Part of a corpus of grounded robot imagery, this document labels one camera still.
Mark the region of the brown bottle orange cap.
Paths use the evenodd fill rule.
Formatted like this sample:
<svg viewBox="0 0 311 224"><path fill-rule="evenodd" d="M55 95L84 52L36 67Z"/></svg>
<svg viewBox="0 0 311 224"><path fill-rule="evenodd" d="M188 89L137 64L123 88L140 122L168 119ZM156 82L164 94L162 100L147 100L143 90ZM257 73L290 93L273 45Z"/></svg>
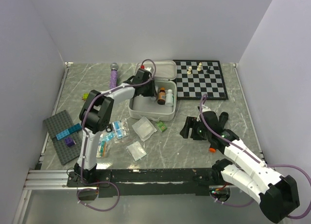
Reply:
<svg viewBox="0 0 311 224"><path fill-rule="evenodd" d="M159 105L164 105L166 102L166 92L165 92L165 88L161 87L159 89L159 92L157 94L157 103Z"/></svg>

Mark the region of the white green pill bottle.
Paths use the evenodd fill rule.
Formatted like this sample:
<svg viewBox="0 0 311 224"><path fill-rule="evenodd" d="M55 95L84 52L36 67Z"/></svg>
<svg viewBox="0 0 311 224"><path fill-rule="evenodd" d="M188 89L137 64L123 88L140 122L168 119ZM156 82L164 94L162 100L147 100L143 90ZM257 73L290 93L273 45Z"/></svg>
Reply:
<svg viewBox="0 0 311 224"><path fill-rule="evenodd" d="M165 105L168 106L168 107L172 107L173 104L174 104L173 90L172 89L168 89L167 93L166 93Z"/></svg>

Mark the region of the white medicine kit case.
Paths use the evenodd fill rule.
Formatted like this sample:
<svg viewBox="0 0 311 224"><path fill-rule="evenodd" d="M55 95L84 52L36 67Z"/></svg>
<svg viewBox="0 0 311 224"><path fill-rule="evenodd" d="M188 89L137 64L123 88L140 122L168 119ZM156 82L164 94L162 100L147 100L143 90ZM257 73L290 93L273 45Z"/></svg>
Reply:
<svg viewBox="0 0 311 224"><path fill-rule="evenodd" d="M156 69L154 76L155 94L151 97L142 95L130 99L128 110L130 117L146 117L153 121L171 121L175 115L177 86L177 65L174 61L147 61L144 67Z"/></svg>

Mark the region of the small green medicine box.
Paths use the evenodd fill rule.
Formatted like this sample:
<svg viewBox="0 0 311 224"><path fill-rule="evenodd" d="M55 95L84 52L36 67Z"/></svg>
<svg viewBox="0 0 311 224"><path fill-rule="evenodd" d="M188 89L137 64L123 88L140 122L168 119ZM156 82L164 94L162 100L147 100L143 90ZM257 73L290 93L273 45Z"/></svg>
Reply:
<svg viewBox="0 0 311 224"><path fill-rule="evenodd" d="M157 126L157 128L159 129L159 131L160 132L165 132L166 130L167 130L167 126L166 126L166 124L164 123L164 122L162 122L162 121L158 121L157 123L156 123L156 126Z"/></svg>

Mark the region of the large gauze plastic bag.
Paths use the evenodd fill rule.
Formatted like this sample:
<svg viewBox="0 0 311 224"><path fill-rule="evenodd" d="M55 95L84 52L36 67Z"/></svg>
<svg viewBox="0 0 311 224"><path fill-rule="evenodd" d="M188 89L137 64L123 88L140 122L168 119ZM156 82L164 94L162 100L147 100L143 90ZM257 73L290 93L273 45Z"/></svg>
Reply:
<svg viewBox="0 0 311 224"><path fill-rule="evenodd" d="M139 136L141 141L148 140L153 133L157 131L154 125L146 118L142 117L132 125L133 130Z"/></svg>

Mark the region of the blue packets plastic bag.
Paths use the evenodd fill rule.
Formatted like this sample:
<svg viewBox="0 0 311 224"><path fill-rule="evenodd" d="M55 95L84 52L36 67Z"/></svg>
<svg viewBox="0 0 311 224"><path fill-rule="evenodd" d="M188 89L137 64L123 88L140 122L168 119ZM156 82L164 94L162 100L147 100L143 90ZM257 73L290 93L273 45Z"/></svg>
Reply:
<svg viewBox="0 0 311 224"><path fill-rule="evenodd" d="M125 138L129 136L129 128L126 119L112 122L112 127L115 135L114 141L116 143L124 141Z"/></svg>

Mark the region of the blue white pouch bag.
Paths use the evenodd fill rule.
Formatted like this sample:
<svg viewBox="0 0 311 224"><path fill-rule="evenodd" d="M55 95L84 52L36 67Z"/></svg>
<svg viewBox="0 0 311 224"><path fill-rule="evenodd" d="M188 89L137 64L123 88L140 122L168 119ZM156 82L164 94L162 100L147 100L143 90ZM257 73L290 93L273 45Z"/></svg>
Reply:
<svg viewBox="0 0 311 224"><path fill-rule="evenodd" d="M101 145L103 142L109 142L115 137L115 133L113 131L106 132L103 131L100 135L99 144Z"/></svg>

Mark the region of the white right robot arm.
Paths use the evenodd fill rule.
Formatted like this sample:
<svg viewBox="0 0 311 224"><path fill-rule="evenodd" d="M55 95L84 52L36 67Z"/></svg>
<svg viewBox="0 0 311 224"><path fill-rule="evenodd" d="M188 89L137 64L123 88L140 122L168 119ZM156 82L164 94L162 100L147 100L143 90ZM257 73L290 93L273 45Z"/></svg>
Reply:
<svg viewBox="0 0 311 224"><path fill-rule="evenodd" d="M188 116L180 135L208 140L210 151L225 155L212 166L213 181L238 187L259 204L266 218L279 223L300 206L296 181L269 168L238 135L225 128L227 120L228 113L217 116L207 109L198 117Z"/></svg>

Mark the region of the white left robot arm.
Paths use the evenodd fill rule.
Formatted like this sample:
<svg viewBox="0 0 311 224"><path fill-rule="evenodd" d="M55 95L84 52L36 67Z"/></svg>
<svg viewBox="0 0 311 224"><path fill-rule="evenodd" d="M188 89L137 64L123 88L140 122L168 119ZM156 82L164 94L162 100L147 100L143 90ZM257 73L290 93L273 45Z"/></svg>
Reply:
<svg viewBox="0 0 311 224"><path fill-rule="evenodd" d="M155 96L154 75L152 69L139 68L135 75L115 88L102 92L90 91L79 116L83 140L80 156L74 166L74 171L83 185L91 186L96 180L99 138L101 132L110 124L113 107L136 96Z"/></svg>

